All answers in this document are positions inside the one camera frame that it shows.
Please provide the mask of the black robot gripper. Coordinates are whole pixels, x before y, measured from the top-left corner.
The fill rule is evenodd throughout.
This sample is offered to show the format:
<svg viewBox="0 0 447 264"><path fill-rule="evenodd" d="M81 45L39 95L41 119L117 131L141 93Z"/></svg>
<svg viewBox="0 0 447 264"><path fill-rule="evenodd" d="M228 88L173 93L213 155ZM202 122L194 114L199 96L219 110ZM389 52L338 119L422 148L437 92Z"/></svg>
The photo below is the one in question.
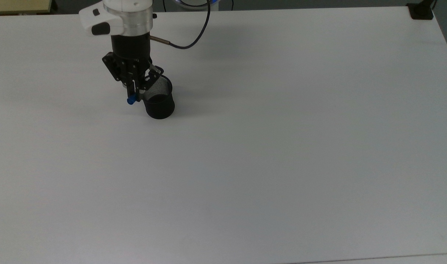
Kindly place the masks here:
<svg viewBox="0 0 447 264"><path fill-rule="evenodd" d="M112 51L102 58L102 62L113 79L126 88L128 98L138 89L140 100L158 101L164 95L161 80L164 70L152 64L150 35L115 35L111 37L111 44Z"/></svg>

